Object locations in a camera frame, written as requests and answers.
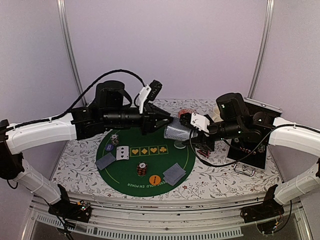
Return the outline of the clear green dealer button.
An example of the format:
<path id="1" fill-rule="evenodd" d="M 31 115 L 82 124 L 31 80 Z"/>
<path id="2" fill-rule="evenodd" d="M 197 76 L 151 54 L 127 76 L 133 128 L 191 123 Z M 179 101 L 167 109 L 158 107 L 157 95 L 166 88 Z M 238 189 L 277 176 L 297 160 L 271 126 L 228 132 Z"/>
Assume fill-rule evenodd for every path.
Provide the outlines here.
<path id="1" fill-rule="evenodd" d="M 177 148 L 177 149 L 184 149 L 186 146 L 183 144 L 182 141 L 176 140 L 174 142 L 174 147 Z"/>

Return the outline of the blue patterned dealt card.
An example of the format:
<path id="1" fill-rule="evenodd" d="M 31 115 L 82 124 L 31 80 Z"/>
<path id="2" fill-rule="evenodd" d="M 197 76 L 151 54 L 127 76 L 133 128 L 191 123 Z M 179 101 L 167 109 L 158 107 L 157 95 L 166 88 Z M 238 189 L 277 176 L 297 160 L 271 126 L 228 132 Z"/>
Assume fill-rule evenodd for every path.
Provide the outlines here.
<path id="1" fill-rule="evenodd" d="M 170 186 L 174 186 L 181 178 L 183 178 L 186 175 L 185 171 L 179 171 L 179 172 L 172 172 L 169 175 L 164 176 L 164 180 L 166 183 L 168 183 Z"/>

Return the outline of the white chip stack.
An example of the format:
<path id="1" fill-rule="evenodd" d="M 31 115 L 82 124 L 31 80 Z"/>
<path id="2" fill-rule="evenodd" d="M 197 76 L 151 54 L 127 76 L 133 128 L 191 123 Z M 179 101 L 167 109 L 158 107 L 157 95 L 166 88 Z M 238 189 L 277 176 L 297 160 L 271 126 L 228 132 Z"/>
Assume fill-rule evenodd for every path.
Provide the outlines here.
<path id="1" fill-rule="evenodd" d="M 119 135 L 117 133 L 114 133 L 110 136 L 110 141 L 114 146 L 117 146 L 120 143 Z"/>

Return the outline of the three of spades card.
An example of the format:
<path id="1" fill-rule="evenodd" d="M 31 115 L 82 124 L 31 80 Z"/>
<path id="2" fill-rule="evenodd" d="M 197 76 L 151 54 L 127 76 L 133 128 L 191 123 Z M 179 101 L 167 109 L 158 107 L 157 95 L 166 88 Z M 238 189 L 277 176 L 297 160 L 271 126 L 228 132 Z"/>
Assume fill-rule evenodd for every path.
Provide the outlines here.
<path id="1" fill-rule="evenodd" d="M 129 158 L 130 158 L 129 155 L 130 155 L 129 146 L 127 146 L 127 145 L 118 146 L 116 148 L 116 160 L 117 161 L 129 160 Z"/>

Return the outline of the red chip stack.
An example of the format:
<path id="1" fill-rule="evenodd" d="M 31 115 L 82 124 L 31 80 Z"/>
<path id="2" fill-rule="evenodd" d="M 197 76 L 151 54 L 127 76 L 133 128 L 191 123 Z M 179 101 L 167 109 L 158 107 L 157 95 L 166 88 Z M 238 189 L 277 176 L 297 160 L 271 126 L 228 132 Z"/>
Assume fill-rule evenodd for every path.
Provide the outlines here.
<path id="1" fill-rule="evenodd" d="M 147 174 L 148 165 L 145 162 L 140 162 L 137 165 L 137 175 L 140 177 L 144 177 Z"/>

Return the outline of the blue round blind button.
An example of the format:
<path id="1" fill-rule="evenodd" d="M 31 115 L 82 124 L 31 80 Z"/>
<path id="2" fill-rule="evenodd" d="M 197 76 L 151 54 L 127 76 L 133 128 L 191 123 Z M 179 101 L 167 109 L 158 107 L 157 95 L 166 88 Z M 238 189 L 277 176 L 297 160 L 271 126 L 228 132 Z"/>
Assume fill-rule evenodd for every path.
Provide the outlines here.
<path id="1" fill-rule="evenodd" d="M 115 147 L 115 146 L 114 146 L 113 144 L 108 143 L 108 144 L 105 145 L 104 149 L 105 149 L 107 152 L 111 152 L 111 151 L 113 151 L 114 147 Z"/>

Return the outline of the orange round blind button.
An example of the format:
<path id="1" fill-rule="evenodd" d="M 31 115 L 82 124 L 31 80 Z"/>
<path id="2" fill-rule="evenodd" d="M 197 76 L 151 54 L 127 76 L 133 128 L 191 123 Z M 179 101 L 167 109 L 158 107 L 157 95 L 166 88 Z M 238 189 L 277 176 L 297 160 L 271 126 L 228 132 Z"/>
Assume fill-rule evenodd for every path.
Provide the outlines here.
<path id="1" fill-rule="evenodd" d="M 161 183 L 162 179 L 159 175 L 152 175 L 149 178 L 149 183 L 153 186 L 159 185 Z"/>

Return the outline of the blue dealt card player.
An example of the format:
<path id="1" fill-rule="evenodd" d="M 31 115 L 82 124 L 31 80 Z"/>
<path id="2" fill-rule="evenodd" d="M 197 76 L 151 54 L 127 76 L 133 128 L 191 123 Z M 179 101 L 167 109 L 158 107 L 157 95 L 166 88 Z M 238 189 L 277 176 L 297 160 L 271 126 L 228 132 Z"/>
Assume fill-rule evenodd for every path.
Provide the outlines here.
<path id="1" fill-rule="evenodd" d="M 101 157 L 100 159 L 98 159 L 95 162 L 95 164 L 96 164 L 98 170 L 101 171 L 115 161 L 116 161 L 116 158 L 114 157 L 114 155 L 112 153 L 109 152 L 108 154 L 106 154 L 103 157 Z"/>

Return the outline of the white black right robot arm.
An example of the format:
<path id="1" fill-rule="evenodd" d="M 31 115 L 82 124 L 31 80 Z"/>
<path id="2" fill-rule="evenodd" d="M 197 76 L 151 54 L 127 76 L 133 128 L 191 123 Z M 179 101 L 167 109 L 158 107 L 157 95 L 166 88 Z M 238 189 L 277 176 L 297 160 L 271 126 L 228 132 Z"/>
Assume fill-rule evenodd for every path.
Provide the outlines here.
<path id="1" fill-rule="evenodd" d="M 191 113 L 192 131 L 197 130 L 197 138 L 189 138 L 191 148 L 208 150 L 216 141 L 240 139 L 256 143 L 248 154 L 252 155 L 260 145 L 282 146 L 305 152 L 316 157 L 320 155 L 319 129 L 297 124 L 267 111 L 250 114 L 240 93 L 226 93 L 216 99 L 221 121 L 214 122 L 208 115 Z M 274 186 L 268 191 L 270 197 L 259 206 L 262 218 L 269 218 L 290 200 L 305 195 L 320 186 L 320 163 L 316 162 L 295 178 Z"/>

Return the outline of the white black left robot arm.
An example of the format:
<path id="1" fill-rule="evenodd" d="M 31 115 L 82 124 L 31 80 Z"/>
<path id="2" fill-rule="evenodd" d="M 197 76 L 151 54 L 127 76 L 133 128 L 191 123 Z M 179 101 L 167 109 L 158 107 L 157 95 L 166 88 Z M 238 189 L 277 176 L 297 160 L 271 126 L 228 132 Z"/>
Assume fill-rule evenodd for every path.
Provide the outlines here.
<path id="1" fill-rule="evenodd" d="M 85 140 L 109 130 L 139 128 L 146 135 L 173 121 L 167 111 L 153 104 L 162 89 L 157 80 L 144 84 L 136 98 L 131 98 L 124 83 L 118 80 L 104 81 L 98 77 L 92 86 L 95 97 L 88 106 L 77 107 L 73 103 L 56 116 L 18 124 L 6 119 L 0 122 L 0 177 L 25 186 L 63 217 L 74 213 L 75 204 L 63 186 L 50 182 L 29 165 L 23 157 L 24 150 Z"/>

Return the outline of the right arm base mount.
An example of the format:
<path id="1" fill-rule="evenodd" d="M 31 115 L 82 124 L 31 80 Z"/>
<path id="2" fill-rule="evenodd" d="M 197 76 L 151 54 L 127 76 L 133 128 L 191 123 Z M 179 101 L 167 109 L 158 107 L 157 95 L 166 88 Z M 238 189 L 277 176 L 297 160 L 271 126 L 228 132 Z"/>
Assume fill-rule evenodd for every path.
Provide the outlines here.
<path id="1" fill-rule="evenodd" d="M 246 206 L 240 210 L 240 216 L 245 223 L 271 219 L 256 224 L 257 230 L 263 235 L 271 235 L 276 232 L 277 228 L 282 223 L 284 213 L 284 208 L 281 205 L 274 206 L 267 203 Z"/>

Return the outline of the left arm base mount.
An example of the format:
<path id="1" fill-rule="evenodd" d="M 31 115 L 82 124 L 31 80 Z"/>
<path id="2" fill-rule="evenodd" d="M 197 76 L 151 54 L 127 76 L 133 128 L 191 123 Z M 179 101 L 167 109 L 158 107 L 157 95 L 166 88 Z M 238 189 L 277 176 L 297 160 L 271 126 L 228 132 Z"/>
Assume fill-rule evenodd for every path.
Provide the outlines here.
<path id="1" fill-rule="evenodd" d="M 48 213 L 63 219 L 88 223 L 92 208 L 88 201 L 80 200 L 77 203 L 72 203 L 69 200 L 61 199 L 59 202 L 49 205 Z"/>

